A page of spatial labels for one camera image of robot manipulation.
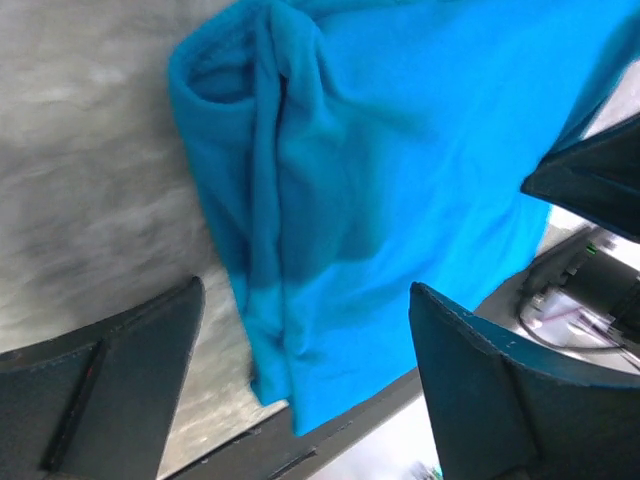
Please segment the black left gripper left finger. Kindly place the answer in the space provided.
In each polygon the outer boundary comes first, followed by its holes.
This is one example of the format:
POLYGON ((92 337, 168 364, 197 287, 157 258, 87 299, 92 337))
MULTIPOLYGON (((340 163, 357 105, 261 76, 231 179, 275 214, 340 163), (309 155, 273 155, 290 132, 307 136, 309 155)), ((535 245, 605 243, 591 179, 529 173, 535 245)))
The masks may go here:
POLYGON ((120 314, 2 353, 2 478, 156 478, 204 297, 190 277, 120 314))

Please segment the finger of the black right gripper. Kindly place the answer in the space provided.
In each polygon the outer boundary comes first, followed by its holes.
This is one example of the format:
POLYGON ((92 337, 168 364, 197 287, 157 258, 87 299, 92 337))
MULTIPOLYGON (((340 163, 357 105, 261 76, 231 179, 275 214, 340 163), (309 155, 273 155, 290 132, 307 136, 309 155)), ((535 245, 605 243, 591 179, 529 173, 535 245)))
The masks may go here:
POLYGON ((637 114, 545 156, 521 192, 624 237, 639 236, 637 114))

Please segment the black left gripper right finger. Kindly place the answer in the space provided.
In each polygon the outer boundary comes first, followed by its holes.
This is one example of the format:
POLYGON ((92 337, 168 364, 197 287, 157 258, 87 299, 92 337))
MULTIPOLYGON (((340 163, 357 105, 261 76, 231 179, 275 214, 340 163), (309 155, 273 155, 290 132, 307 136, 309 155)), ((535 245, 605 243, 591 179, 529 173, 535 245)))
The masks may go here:
POLYGON ((639 379, 536 344, 416 283, 409 320, 447 479, 635 479, 639 379))

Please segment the blue t shirt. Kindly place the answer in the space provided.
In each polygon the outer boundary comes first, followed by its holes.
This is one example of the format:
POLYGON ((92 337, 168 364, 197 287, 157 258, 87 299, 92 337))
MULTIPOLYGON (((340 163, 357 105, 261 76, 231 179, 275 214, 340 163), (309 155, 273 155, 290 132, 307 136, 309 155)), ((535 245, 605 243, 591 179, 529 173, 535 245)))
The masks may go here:
POLYGON ((263 405, 305 435, 416 365, 420 281, 476 308, 533 258, 523 195, 639 56, 635 1, 240 1, 169 94, 263 405))

